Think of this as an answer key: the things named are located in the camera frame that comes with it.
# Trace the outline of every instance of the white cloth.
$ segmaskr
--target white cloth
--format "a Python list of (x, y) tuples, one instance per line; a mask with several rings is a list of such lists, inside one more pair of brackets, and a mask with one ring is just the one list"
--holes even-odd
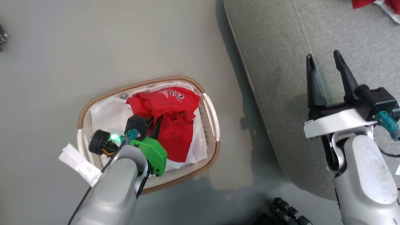
[(385, 0), (377, 0), (374, 3), (379, 5), (396, 23), (400, 24), (400, 15), (388, 6)]

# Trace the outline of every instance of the red cloth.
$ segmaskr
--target red cloth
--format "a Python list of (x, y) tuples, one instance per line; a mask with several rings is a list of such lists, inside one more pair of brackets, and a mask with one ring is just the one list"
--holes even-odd
[(158, 92), (141, 92), (128, 98), (134, 115), (151, 118), (162, 117), (158, 142), (167, 151), (167, 158), (184, 163), (193, 136), (193, 112), (200, 97), (186, 88), (172, 87)]
[[(374, 2), (375, 0), (353, 0), (353, 8), (360, 8)], [(386, 0), (385, 3), (400, 14), (400, 0)]]

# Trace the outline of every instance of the gray sofa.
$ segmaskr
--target gray sofa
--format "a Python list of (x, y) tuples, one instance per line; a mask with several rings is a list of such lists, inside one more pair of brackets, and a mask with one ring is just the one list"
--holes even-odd
[[(335, 49), (359, 84), (383, 86), (400, 99), (400, 26), (379, 6), (354, 10), (351, 0), (225, 0), (225, 9), (282, 170), (299, 188), (336, 199), (321, 140), (303, 132), (306, 55), (314, 56), (329, 104), (344, 96)], [(383, 129), (374, 136), (386, 152), (400, 153)], [(400, 187), (400, 159), (384, 158)]]

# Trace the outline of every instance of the teal cable connector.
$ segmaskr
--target teal cable connector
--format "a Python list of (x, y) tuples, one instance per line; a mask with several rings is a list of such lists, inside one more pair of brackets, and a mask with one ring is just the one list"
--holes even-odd
[(137, 129), (133, 128), (132, 130), (128, 131), (125, 134), (125, 136), (129, 137), (130, 140), (134, 140), (134, 139), (136, 139), (138, 137), (138, 133), (139, 133), (139, 131)]
[(390, 136), (394, 141), (400, 141), (399, 125), (386, 111), (378, 112), (376, 115), (376, 121), (390, 133)]

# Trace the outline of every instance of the white label tag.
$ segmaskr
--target white label tag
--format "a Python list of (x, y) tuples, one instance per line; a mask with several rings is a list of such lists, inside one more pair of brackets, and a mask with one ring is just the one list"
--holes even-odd
[(396, 173), (395, 173), (396, 175), (400, 175), (400, 165), (399, 165), (399, 167), (397, 168), (397, 170), (396, 170)]
[(313, 121), (314, 121), (314, 120), (306, 121), (306, 122), (304, 122), (304, 125), (310, 124), (310, 123), (312, 123)]
[(78, 172), (92, 187), (97, 183), (101, 171), (90, 164), (72, 144), (68, 144), (58, 158)]

